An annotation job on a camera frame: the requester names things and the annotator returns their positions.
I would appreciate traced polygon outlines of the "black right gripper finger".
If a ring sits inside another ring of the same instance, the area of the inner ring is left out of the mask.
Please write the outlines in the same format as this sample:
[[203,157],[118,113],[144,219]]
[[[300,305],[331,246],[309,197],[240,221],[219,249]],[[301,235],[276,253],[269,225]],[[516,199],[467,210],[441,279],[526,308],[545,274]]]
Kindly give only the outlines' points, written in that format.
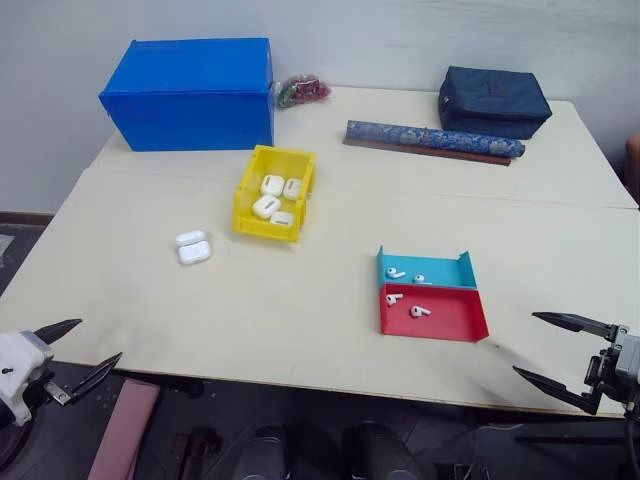
[[577,314],[558,312],[534,312],[533,316],[551,325],[554,325],[572,332],[587,332],[589,334],[604,338],[607,341],[614,341],[617,335],[618,326],[605,324]]
[[564,384],[537,373],[530,372],[517,366],[513,366],[513,370],[534,387],[557,400],[577,407],[590,415],[595,415],[598,411],[601,400],[601,394],[599,392],[596,394],[576,394],[570,392]]

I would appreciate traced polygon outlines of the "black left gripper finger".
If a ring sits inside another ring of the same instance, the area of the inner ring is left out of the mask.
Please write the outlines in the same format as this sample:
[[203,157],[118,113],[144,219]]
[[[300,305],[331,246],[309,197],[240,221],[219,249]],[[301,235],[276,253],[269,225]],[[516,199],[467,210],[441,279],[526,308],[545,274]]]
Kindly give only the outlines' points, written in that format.
[[69,399],[64,405],[76,403],[97,387],[113,371],[121,357],[122,352],[119,352],[92,368],[79,384],[70,390]]
[[36,331],[36,336],[47,345],[51,345],[81,323],[82,320],[79,318],[63,320],[41,327]]

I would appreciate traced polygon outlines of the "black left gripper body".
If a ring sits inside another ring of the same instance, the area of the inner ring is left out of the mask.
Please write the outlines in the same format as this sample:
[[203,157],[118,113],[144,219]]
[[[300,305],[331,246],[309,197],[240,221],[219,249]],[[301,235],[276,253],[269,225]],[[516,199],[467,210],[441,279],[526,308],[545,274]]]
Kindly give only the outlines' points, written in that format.
[[68,403],[68,392],[54,381],[55,373],[44,367],[36,379],[32,379],[27,387],[27,405],[42,406],[44,403],[55,401],[59,405]]

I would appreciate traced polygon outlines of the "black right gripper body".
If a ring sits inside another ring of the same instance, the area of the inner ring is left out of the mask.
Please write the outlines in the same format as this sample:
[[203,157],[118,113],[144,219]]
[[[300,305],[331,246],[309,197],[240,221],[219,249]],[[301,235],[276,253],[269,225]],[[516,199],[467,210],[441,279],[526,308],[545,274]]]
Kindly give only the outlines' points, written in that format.
[[631,335],[629,328],[618,326],[611,345],[590,360],[584,383],[589,393],[599,392],[609,399],[628,406],[631,403]]

